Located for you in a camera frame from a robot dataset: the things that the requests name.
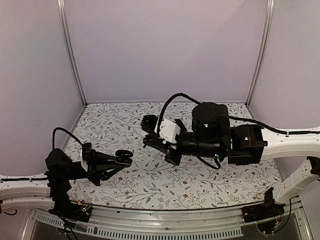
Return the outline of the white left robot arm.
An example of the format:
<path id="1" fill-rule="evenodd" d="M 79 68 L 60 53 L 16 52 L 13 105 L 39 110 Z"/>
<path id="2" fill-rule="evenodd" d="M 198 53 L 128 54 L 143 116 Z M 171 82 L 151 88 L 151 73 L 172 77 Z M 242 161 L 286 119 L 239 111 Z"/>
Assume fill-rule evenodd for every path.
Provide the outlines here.
<path id="1" fill-rule="evenodd" d="M 0 177 L 0 210 L 47 209 L 63 217 L 74 213 L 75 203 L 69 199 L 71 180 L 87 179 L 96 186 L 132 164 L 132 152 L 117 150 L 108 155 L 84 149 L 80 161 L 61 149 L 53 149 L 45 159 L 46 172 L 30 176 Z"/>

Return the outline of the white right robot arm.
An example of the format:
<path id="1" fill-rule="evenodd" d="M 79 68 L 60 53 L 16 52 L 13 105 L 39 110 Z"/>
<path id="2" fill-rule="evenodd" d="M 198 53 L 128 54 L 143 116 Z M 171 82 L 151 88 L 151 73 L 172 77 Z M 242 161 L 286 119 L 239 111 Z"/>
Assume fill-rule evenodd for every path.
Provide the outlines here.
<path id="1" fill-rule="evenodd" d="M 304 157 L 300 167 L 287 179 L 264 193 L 258 213 L 269 218 L 309 184 L 320 178 L 320 129 L 280 130 L 253 119 L 236 127 L 227 106 L 202 102 L 193 108 L 191 131 L 181 120 L 145 115 L 141 128 L 144 144 L 161 151 L 170 164 L 179 165 L 182 156 L 227 160 L 244 166 L 277 158 Z"/>

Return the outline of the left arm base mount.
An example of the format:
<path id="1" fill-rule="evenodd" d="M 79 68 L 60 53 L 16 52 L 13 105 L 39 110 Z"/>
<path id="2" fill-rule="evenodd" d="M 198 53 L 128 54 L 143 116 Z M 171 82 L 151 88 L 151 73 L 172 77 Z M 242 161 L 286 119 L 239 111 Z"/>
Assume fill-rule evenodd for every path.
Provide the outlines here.
<path id="1" fill-rule="evenodd" d="M 84 200 L 73 202 L 67 193 L 56 195 L 52 198 L 54 202 L 53 209 L 48 212 L 62 219 L 70 219 L 88 223 L 92 214 L 92 204 Z"/>

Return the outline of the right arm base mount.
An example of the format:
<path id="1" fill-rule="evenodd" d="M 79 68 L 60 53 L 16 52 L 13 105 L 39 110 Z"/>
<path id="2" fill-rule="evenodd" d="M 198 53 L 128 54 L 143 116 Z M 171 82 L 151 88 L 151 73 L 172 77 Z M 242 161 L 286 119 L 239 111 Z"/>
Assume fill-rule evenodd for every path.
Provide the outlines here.
<path id="1" fill-rule="evenodd" d="M 258 224 L 257 229 L 263 235 L 272 235 L 276 233 L 283 222 L 285 204 L 276 203 L 273 190 L 274 188 L 271 187 L 264 193 L 263 203 L 245 206 L 241 209 L 245 223 L 252 223 L 268 218 L 279 217 L 279 220 L 274 219 L 270 222 L 262 222 Z"/>

